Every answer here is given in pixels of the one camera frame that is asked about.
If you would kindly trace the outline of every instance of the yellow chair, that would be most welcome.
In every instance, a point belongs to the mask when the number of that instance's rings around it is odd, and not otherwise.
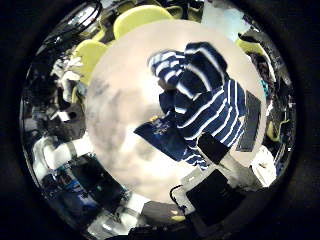
[[[91,73],[108,46],[88,39],[82,41],[73,51],[72,58],[81,57],[83,66],[74,67],[74,70],[81,75],[80,81],[89,86]]]
[[[181,19],[183,15],[183,9],[180,6],[167,7],[166,10],[175,18]]]
[[[162,7],[143,5],[132,8],[121,14],[114,22],[115,39],[119,39],[141,25],[166,19],[174,19],[174,17]]]
[[[260,46],[259,43],[252,43],[243,41],[240,38],[236,40],[237,46],[239,46],[245,53],[253,52],[260,55],[264,55],[263,48]]]
[[[203,6],[201,6],[199,9],[188,7],[188,20],[194,21],[194,22],[201,22],[202,20],[202,14],[203,14]]]

